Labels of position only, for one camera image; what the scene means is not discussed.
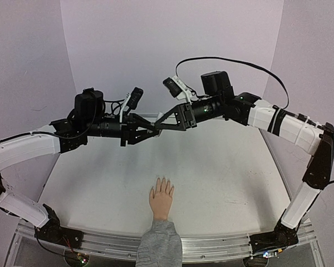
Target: cable wire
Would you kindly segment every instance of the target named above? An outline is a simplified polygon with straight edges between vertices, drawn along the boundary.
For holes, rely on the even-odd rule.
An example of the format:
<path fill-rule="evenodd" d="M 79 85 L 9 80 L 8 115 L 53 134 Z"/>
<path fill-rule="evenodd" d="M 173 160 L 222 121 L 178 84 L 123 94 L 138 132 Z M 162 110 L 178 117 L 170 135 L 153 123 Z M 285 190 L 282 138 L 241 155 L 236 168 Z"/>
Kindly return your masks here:
<path fill-rule="evenodd" d="M 51 133 L 51 132 L 44 132 L 44 131 L 24 132 L 24 133 L 21 133 L 19 135 L 14 135 L 14 136 L 11 136 L 11 137 L 8 137 L 8 138 L 5 138 L 5 139 L 1 139 L 0 143 L 6 142 L 6 141 L 9 141 L 9 140 L 18 138 L 18 137 L 26 136 L 26 135 L 51 135 L 51 136 L 54 136 L 54 137 L 65 139 L 65 140 L 72 140 L 72 139 L 76 139 L 76 138 L 79 138 L 79 137 L 85 135 L 89 131 L 89 129 L 91 128 L 91 126 L 93 125 L 95 117 L 96 117 L 97 99 L 96 99 L 96 97 L 95 97 L 95 95 L 93 93 L 92 93 L 92 95 L 94 96 L 94 99 L 95 99 L 94 116 L 93 116 L 93 119 L 90 122 L 88 128 L 84 132 L 82 132 L 81 134 L 79 134 L 77 136 L 72 136 L 72 137 L 64 137 L 64 136 L 56 135 L 56 134 Z"/>
<path fill-rule="evenodd" d="M 122 100 L 104 100 L 105 103 L 115 103 L 115 102 L 124 102 L 125 99 Z"/>
<path fill-rule="evenodd" d="M 119 114 L 120 114 L 122 104 L 121 104 L 121 103 L 117 103 L 117 106 L 113 108 L 113 105 L 114 105 L 114 104 L 115 104 L 115 103 L 111 103 L 111 114 L 116 116 L 116 115 L 119 115 Z"/>
<path fill-rule="evenodd" d="M 264 248 L 264 249 L 259 249 L 259 250 L 255 251 L 255 252 L 252 252 L 252 254 L 255 255 L 256 253 L 259 253 L 259 252 L 261 252 L 261 251 L 263 251 L 263 250 L 266 250 L 266 251 L 264 251 L 264 252 L 268 252 L 268 251 L 270 251 L 270 250 L 276 250 L 276 249 L 282 249 L 282 250 L 285 250 L 285 249 L 287 249 L 287 248 L 288 248 L 288 246 L 286 246 L 286 245 L 284 245 L 284 248 L 280 248 L 279 246 L 277 246 L 277 245 L 275 244 L 275 245 L 273 245 L 273 246 L 268 246 L 268 247 L 266 247 L 266 248 Z"/>
<path fill-rule="evenodd" d="M 75 253 L 75 251 L 73 250 L 72 246 L 71 246 L 71 243 L 69 242 L 69 239 L 68 238 L 65 238 L 63 237 L 63 239 L 65 240 L 67 246 L 71 249 L 71 252 L 72 253 Z"/>
<path fill-rule="evenodd" d="M 326 127 L 324 125 L 318 125 L 318 128 L 323 130 L 323 131 L 327 131 L 327 132 L 330 132 L 331 134 L 334 134 L 334 131 L 332 129 L 329 129 L 328 127 Z"/>
<path fill-rule="evenodd" d="M 37 235 L 37 227 L 35 227 L 35 237 L 36 237 L 36 240 L 37 240 L 38 244 L 40 245 L 40 247 L 43 248 L 44 250 L 46 250 L 46 251 L 48 251 L 48 252 L 50 252 L 50 253 L 56 254 L 56 255 L 58 255 L 58 256 L 62 256 L 63 258 L 67 258 L 67 259 L 71 259 L 71 260 L 77 260 L 77 261 L 80 261 L 78 258 L 73 258 L 73 257 L 65 256 L 65 255 L 63 255 L 63 254 L 61 254 L 61 253 L 57 253 L 57 252 L 52 251 L 52 250 L 46 248 L 45 246 L 43 246 L 43 245 L 41 244 L 40 240 L 38 239 L 38 235 Z"/>
<path fill-rule="evenodd" d="M 176 75 L 178 76 L 178 73 L 177 73 L 177 69 L 178 69 L 178 66 L 181 65 L 182 63 L 184 62 L 188 62 L 188 61 L 194 61 L 194 60 L 224 60 L 224 61 L 229 61 L 229 62 L 234 62 L 234 63 L 239 63 L 239 64 L 243 64 L 243 65 L 246 65 L 246 66 L 249 66 L 249 67 L 252 67 L 252 68 L 255 68 L 257 70 L 260 70 L 260 71 L 264 71 L 266 72 L 267 74 L 271 75 L 273 78 L 275 78 L 279 84 L 282 86 L 284 92 L 286 93 L 286 96 L 287 96 L 287 104 L 286 106 L 283 108 L 283 109 L 286 109 L 289 105 L 289 95 L 288 95 L 288 91 L 286 89 L 286 87 L 284 86 L 283 82 L 281 81 L 280 78 L 277 77 L 277 75 L 275 75 L 274 73 L 272 73 L 271 71 L 259 66 L 259 65 L 256 65 L 256 64 L 253 64 L 253 63 L 250 63 L 250 62 L 246 62 L 246 61 L 241 61 L 241 60 L 231 60 L 229 58 L 224 58 L 224 57 L 191 57 L 191 58 L 186 58 L 185 60 L 182 60 L 180 61 L 177 65 L 176 65 L 176 69 L 175 69 L 175 72 L 176 72 Z"/>

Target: gray fabric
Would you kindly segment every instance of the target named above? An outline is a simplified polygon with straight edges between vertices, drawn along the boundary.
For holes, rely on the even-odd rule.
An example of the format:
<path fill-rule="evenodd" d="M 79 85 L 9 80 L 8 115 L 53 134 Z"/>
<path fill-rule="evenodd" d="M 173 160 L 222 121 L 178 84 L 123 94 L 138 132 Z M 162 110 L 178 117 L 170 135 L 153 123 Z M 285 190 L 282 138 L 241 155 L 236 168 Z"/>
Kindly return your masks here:
<path fill-rule="evenodd" d="M 182 266 L 182 242 L 173 222 L 153 222 L 151 230 L 141 238 L 136 266 Z"/>

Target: metal frame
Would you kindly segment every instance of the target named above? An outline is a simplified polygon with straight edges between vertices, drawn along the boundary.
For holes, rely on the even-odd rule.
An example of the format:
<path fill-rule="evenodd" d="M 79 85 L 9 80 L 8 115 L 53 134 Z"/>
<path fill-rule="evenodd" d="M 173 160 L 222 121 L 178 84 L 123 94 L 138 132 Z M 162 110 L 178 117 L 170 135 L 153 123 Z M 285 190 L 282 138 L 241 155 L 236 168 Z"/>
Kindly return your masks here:
<path fill-rule="evenodd" d="M 156 115 L 145 115 L 144 117 L 155 118 Z M 275 158 L 264 132 L 260 131 L 260 133 L 274 159 L 287 193 L 291 198 L 289 187 L 284 179 L 279 162 Z M 13 266 L 19 252 L 22 238 L 35 240 L 34 234 L 35 231 L 31 224 L 24 220 L 21 220 L 18 223 L 7 254 L 5 266 Z M 81 249 L 77 249 L 77 252 L 117 260 L 136 260 L 136 252 L 140 244 L 140 238 L 134 236 L 102 234 L 93 231 L 84 231 L 83 234 Z M 299 227 L 298 238 L 299 243 L 296 246 L 310 244 L 316 267 L 324 267 L 325 264 L 320 252 L 316 234 L 308 218 L 305 218 Z M 182 238 L 183 263 L 210 263 L 247 258 L 252 253 L 249 241 L 249 234 Z M 42 241 L 42 243 L 58 248 L 65 248 L 64 246 L 46 243 L 44 241 Z"/>

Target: white tabletop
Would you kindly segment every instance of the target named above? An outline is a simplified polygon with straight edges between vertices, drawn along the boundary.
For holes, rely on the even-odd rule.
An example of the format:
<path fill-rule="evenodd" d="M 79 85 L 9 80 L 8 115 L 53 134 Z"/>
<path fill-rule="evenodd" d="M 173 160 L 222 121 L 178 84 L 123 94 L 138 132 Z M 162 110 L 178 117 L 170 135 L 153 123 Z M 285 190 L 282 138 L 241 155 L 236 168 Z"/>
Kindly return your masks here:
<path fill-rule="evenodd" d="M 272 230 L 289 204 L 261 133 L 223 120 L 127 147 L 89 137 L 60 156 L 40 202 L 62 226 L 141 236 L 151 225 L 149 191 L 158 176 L 175 185 L 170 220 L 183 237 Z"/>

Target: white wall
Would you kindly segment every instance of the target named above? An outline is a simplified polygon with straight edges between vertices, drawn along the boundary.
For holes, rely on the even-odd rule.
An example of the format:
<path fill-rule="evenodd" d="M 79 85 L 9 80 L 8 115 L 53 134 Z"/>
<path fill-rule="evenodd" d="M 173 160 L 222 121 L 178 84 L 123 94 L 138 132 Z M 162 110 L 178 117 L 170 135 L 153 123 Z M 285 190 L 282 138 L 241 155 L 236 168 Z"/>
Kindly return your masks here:
<path fill-rule="evenodd" d="M 145 95 L 137 112 L 176 105 L 162 81 L 195 56 L 222 56 L 270 68 L 283 0 L 61 0 L 68 55 L 77 92 L 94 86 L 121 99 L 135 86 Z M 229 72 L 236 93 L 262 95 L 267 75 L 233 63 L 182 65 L 180 77 L 203 94 L 200 75 Z"/>
<path fill-rule="evenodd" d="M 66 117 L 74 96 L 60 2 L 0 1 L 0 138 Z M 37 200 L 54 161 L 40 157 L 2 175 Z M 0 266 L 17 221 L 0 211 Z"/>
<path fill-rule="evenodd" d="M 272 71 L 289 90 L 292 112 L 334 124 L 334 1 L 286 0 Z M 264 98 L 282 105 L 284 93 L 269 79 Z M 295 193 L 309 160 L 301 149 L 268 136 L 289 187 Z M 322 192 L 310 212 L 321 250 L 334 266 L 334 185 Z"/>

